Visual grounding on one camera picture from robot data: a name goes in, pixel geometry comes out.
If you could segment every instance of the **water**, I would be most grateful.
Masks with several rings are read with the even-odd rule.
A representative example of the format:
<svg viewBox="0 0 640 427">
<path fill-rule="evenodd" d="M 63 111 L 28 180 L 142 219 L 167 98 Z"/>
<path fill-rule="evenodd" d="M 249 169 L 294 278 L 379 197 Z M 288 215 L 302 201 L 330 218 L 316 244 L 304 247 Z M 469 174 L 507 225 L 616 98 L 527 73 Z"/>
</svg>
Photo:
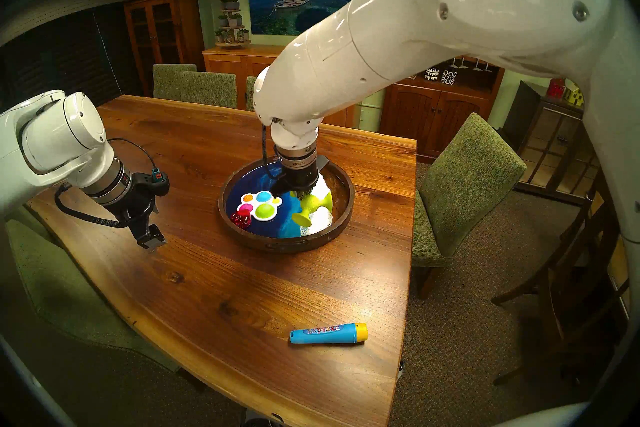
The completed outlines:
<svg viewBox="0 0 640 427">
<path fill-rule="evenodd" d="M 297 36 L 351 0 L 311 0 L 295 8 L 273 6 L 281 0 L 249 0 L 253 34 Z"/>
</svg>

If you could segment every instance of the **cable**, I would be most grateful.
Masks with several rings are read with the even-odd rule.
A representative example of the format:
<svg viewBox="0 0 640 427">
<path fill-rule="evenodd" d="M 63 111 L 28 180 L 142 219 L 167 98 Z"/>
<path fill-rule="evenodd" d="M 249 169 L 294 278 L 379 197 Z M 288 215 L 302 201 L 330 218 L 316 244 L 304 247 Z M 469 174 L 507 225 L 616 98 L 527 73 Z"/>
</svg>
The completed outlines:
<svg viewBox="0 0 640 427">
<path fill-rule="evenodd" d="M 105 225 L 107 227 L 123 228 L 129 226 L 129 224 L 125 222 L 118 222 L 116 220 L 107 220 L 105 218 L 94 217 L 93 215 L 88 215 L 86 213 L 72 210 L 71 208 L 64 206 L 62 204 L 62 201 L 60 200 L 60 195 L 68 191 L 72 187 L 73 186 L 71 186 L 71 184 L 66 182 L 57 189 L 56 194 L 53 196 L 53 199 L 56 202 L 56 206 L 60 209 L 60 211 L 66 213 L 67 215 L 71 215 L 71 217 L 76 217 L 80 220 L 86 220 L 87 222 L 96 223 L 98 225 Z"/>
<path fill-rule="evenodd" d="M 151 160 L 151 165 L 153 165 L 153 168 L 157 168 L 156 164 L 155 164 L 156 162 L 154 162 L 153 158 L 151 158 L 151 155 L 149 153 L 147 153 L 146 152 L 147 150 L 145 150 L 142 146 L 137 145 L 133 141 L 126 140 L 125 138 L 111 138 L 110 140 L 107 140 L 107 142 L 111 142 L 111 141 L 126 141 L 127 143 L 129 143 L 131 145 L 134 145 L 137 148 L 140 148 L 142 151 L 144 151 L 145 155 L 147 155 L 149 157 L 149 159 Z"/>
<path fill-rule="evenodd" d="M 274 175 L 271 174 L 271 171 L 269 170 L 269 166 L 268 166 L 268 163 L 267 163 L 267 128 L 263 125 L 262 130 L 263 130 L 262 131 L 262 134 L 263 134 L 262 135 L 262 138 L 263 138 L 262 139 L 262 147 L 263 147 L 262 148 L 262 151 L 263 151 L 262 152 L 262 155 L 263 155 L 262 156 L 262 159 L 263 159 L 262 163 L 264 165 L 264 169 L 267 171 L 267 175 L 269 177 L 271 177 L 273 180 L 278 180 L 279 175 L 275 175 L 274 176 Z"/>
<path fill-rule="evenodd" d="M 104 48 L 104 54 L 107 55 L 107 62 L 109 62 L 109 67 L 111 67 L 111 73 L 113 74 L 113 78 L 116 80 L 116 85 L 118 86 L 118 90 L 120 94 L 122 94 L 122 89 L 120 89 L 120 83 L 118 82 L 118 78 L 116 77 L 116 73 L 113 71 L 113 65 L 111 65 L 111 59 L 109 58 L 109 54 L 107 53 L 107 46 L 104 44 L 103 35 L 100 32 L 100 26 L 98 26 L 98 21 L 95 20 L 95 12 L 93 13 L 93 21 L 95 22 L 95 27 L 98 29 L 98 35 L 100 36 L 100 41 L 102 41 L 102 47 Z"/>
</svg>

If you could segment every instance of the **boat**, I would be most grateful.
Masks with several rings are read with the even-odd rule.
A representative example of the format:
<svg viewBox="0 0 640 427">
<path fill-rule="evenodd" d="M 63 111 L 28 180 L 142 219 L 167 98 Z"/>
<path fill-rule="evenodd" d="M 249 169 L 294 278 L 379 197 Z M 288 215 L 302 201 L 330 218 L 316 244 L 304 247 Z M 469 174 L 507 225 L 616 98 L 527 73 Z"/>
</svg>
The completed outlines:
<svg viewBox="0 0 640 427">
<path fill-rule="evenodd" d="M 280 0 L 274 5 L 277 10 L 279 8 L 295 8 L 309 3 L 311 0 Z"/>
</svg>

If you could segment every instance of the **yellow-green suction cup toy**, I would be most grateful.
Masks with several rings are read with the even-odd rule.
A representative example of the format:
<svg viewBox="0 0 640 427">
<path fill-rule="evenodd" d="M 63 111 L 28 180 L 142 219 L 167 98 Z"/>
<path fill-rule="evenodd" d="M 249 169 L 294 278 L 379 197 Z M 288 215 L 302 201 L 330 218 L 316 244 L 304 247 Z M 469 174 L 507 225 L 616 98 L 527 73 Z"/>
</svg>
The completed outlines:
<svg viewBox="0 0 640 427">
<path fill-rule="evenodd" d="M 293 222 L 297 223 L 300 227 L 311 227 L 311 219 L 309 215 L 315 213 L 319 207 L 325 207 L 330 212 L 334 210 L 334 198 L 331 195 L 331 191 L 325 196 L 323 200 L 316 195 L 306 195 L 300 200 L 300 206 L 302 211 L 300 213 L 294 213 L 291 216 Z"/>
</svg>

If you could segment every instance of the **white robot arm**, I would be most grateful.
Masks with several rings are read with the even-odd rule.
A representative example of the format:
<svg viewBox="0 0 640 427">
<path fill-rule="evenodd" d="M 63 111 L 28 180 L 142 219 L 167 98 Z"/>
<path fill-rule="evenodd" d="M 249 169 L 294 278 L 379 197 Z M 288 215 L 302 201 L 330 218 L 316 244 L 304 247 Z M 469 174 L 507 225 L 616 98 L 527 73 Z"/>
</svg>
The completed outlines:
<svg viewBox="0 0 640 427">
<path fill-rule="evenodd" d="M 271 125 L 289 185 L 304 190 L 323 116 L 403 77 L 469 53 L 525 74 L 571 78 L 584 92 L 584 125 L 625 240 L 633 336 L 640 321 L 639 33 L 627 0 L 352 0 L 260 74 L 254 105 Z"/>
<path fill-rule="evenodd" d="M 107 141 L 91 100 L 77 92 L 49 91 L 0 115 L 0 218 L 64 180 L 81 188 L 117 221 L 91 217 L 56 203 L 68 214 L 109 227 L 129 227 L 138 244 L 155 248 L 165 239 L 149 215 L 156 196 L 169 191 L 165 173 L 131 174 Z"/>
</svg>

